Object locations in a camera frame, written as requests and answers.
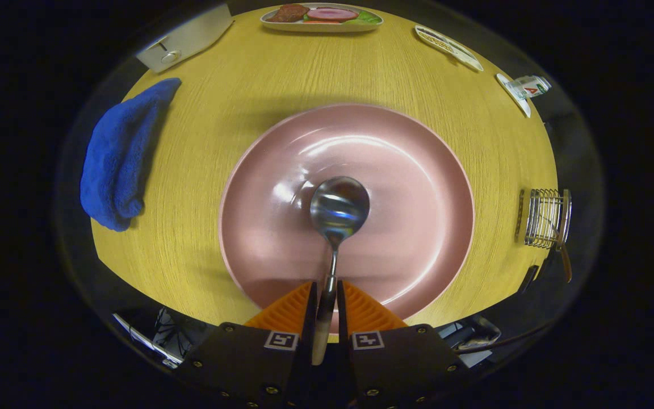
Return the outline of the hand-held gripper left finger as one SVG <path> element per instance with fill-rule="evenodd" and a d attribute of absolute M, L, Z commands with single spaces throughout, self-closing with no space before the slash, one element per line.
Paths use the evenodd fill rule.
<path fill-rule="evenodd" d="M 246 324 L 221 323 L 182 363 L 184 383 L 216 407 L 304 407 L 317 284 L 307 282 Z"/>

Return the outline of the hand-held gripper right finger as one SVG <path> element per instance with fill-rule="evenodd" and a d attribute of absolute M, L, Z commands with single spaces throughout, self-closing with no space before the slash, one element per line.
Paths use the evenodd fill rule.
<path fill-rule="evenodd" d="M 348 406 L 443 407 L 467 385 L 467 366 L 430 325 L 406 325 L 343 280 L 337 305 Z"/>

